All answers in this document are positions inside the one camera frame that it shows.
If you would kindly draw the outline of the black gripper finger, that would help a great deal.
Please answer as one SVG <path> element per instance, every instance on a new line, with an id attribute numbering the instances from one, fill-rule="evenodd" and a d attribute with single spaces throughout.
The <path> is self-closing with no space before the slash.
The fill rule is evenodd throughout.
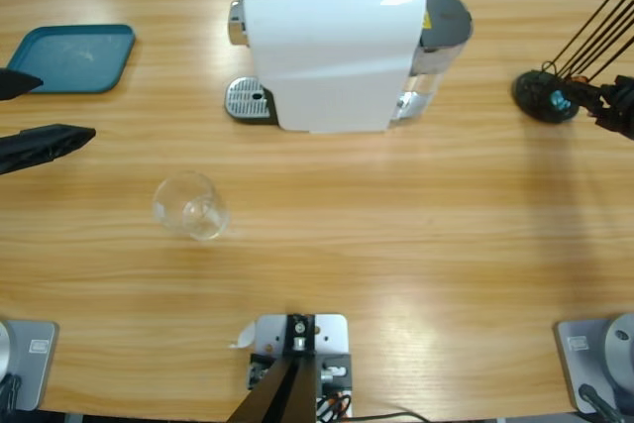
<path id="1" fill-rule="evenodd" d="M 581 84 L 579 102 L 632 102 L 633 78 L 617 75 L 614 82 L 595 86 L 587 76 L 579 75 L 577 83 Z"/>
<path id="2" fill-rule="evenodd" d="M 607 131 L 633 140 L 633 106 L 608 106 L 590 113 L 594 124 Z"/>
<path id="3" fill-rule="evenodd" d="M 96 130 L 51 124 L 1 138 L 1 173 L 7 174 L 65 157 L 88 144 Z"/>
<path id="4" fill-rule="evenodd" d="M 43 84 L 44 82 L 36 76 L 2 67 L 0 70 L 0 100 L 14 99 Z"/>

